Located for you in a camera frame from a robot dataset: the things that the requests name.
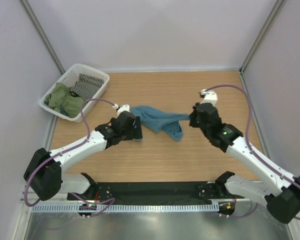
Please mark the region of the blue tank top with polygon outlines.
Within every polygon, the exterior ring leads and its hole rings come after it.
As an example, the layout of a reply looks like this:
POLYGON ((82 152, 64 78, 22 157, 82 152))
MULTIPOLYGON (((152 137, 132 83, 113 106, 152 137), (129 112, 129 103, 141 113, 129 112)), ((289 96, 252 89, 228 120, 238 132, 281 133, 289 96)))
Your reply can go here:
POLYGON ((140 123, 146 128, 155 133, 164 132, 176 142, 184 136, 180 121, 190 120, 189 114, 163 112, 148 105, 132 107, 130 112, 140 117, 140 123))

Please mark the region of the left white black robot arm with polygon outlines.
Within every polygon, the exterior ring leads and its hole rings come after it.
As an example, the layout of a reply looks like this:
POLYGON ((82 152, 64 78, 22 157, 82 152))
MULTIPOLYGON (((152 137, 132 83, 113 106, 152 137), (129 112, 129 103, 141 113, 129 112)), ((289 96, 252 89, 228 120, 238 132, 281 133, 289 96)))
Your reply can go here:
POLYGON ((84 200, 93 199, 97 183, 87 173, 66 174, 65 171, 86 157, 102 152, 121 141, 142 139, 141 118, 128 111, 121 112, 110 122, 97 126, 89 135, 67 146, 47 151, 35 151, 23 178, 26 188, 32 189, 40 201, 47 201, 58 193, 69 199, 76 194, 84 200))

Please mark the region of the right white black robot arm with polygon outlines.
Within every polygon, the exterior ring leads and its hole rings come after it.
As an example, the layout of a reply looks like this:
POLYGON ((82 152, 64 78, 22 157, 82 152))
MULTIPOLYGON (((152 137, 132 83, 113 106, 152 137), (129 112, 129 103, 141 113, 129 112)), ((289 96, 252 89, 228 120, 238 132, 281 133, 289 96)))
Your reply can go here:
POLYGON ((189 125, 199 128, 214 147, 243 163, 260 179, 254 182, 227 171, 216 180, 215 192, 219 197, 238 195, 250 199, 283 224, 296 217, 300 212, 300 176, 276 165, 247 141, 240 130, 223 123, 217 108, 209 102, 193 106, 189 125))

